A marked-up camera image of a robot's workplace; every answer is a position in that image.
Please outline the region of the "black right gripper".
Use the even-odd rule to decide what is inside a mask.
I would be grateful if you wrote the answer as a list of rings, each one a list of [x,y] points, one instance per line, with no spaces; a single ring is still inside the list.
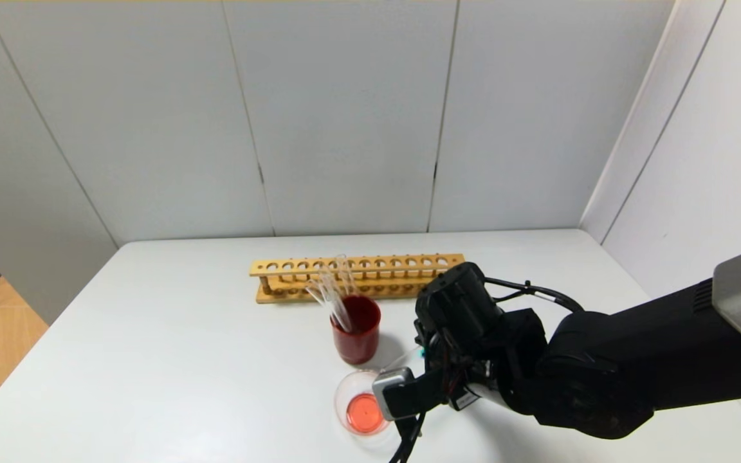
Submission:
[[[445,402],[455,411],[461,411],[481,398],[476,384],[453,384],[448,386]]]

